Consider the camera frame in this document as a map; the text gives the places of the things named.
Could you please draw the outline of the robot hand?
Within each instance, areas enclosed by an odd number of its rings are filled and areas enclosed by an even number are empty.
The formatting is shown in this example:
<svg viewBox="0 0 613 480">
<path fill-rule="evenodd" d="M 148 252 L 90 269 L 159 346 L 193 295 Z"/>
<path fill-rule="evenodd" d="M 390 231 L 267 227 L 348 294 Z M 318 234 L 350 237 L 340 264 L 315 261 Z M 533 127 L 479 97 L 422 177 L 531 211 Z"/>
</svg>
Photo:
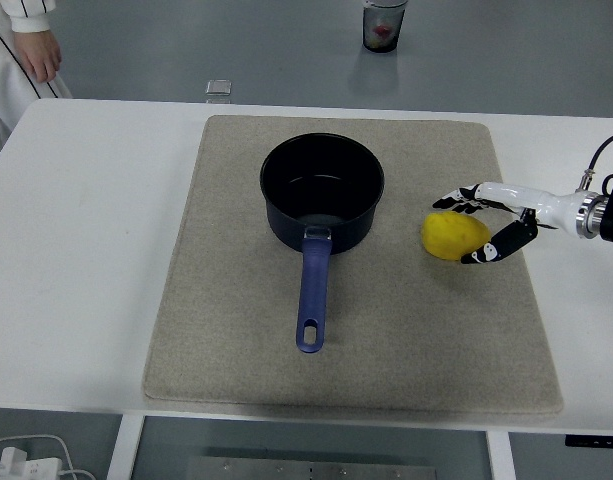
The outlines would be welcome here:
<svg viewBox="0 0 613 480">
<path fill-rule="evenodd" d="M 463 264 L 484 264 L 504 260 L 518 252 L 537 237 L 541 227 L 583 236 L 584 198 L 582 193 L 557 196 L 522 186 L 484 182 L 457 188 L 437 200 L 433 207 L 466 214 L 495 208 L 518 215 L 517 220 L 483 246 L 461 257 Z"/>
</svg>

